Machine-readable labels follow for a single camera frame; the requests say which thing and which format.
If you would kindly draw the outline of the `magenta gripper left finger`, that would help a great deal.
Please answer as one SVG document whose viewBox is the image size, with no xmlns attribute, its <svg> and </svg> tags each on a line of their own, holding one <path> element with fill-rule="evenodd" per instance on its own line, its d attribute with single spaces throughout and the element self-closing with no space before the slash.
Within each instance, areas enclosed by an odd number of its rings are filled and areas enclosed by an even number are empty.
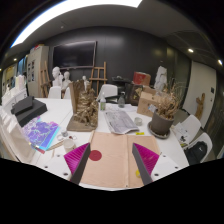
<svg viewBox="0 0 224 224">
<path fill-rule="evenodd" d="M 72 183 L 80 183 L 90 152 L 90 144 L 86 143 L 64 155 L 64 159 L 72 173 Z"/>
</svg>

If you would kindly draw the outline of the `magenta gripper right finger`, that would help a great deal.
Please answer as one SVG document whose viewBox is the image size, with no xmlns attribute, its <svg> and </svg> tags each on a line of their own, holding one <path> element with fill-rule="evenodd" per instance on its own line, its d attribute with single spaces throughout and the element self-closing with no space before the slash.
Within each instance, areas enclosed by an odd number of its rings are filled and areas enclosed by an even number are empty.
<svg viewBox="0 0 224 224">
<path fill-rule="evenodd" d="M 143 184 L 148 185 L 152 183 L 151 174 L 159 159 L 159 155 L 137 143 L 134 143 L 132 146 L 132 154 L 135 158 Z"/>
</svg>

